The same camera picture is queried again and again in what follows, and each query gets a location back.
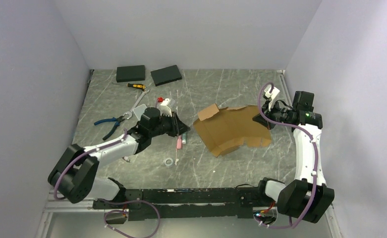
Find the brown cardboard box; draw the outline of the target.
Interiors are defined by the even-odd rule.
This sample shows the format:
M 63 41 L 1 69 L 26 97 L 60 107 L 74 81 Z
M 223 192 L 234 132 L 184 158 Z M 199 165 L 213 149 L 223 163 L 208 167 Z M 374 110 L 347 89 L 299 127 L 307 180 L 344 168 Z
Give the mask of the brown cardboard box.
M 219 108 L 212 104 L 197 113 L 193 126 L 212 155 L 219 157 L 242 145 L 269 146 L 270 131 L 253 121 L 257 114 L 258 107 L 253 105 Z

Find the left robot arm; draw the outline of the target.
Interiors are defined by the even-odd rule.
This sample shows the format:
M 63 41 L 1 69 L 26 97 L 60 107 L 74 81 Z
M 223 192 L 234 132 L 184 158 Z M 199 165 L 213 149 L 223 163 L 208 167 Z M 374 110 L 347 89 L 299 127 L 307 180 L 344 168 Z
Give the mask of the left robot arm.
M 75 204 L 94 197 L 105 199 L 112 208 L 121 207 L 126 200 L 125 187 L 113 178 L 97 177 L 98 169 L 144 151 L 154 137 L 163 134 L 178 137 L 189 130 L 176 112 L 165 115 L 148 107 L 134 127 L 125 129 L 115 139 L 88 147 L 68 146 L 48 176 L 54 199 L 67 199 Z

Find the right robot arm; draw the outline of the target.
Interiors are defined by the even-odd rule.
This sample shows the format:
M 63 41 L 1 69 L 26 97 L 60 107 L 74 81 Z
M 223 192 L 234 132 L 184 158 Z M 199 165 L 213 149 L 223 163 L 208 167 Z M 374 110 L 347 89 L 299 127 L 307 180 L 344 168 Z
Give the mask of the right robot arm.
M 334 190 L 327 186 L 324 178 L 320 142 L 323 118 L 314 112 L 314 94 L 297 91 L 292 106 L 280 106 L 279 91 L 269 89 L 260 94 L 265 99 L 259 104 L 260 111 L 253 117 L 271 130 L 275 125 L 289 126 L 296 145 L 296 171 L 294 180 L 285 184 L 272 178 L 259 182 L 256 199 L 268 206 L 275 202 L 276 210 L 282 215 L 295 218 L 290 227 L 300 221 L 317 223 L 334 200 Z

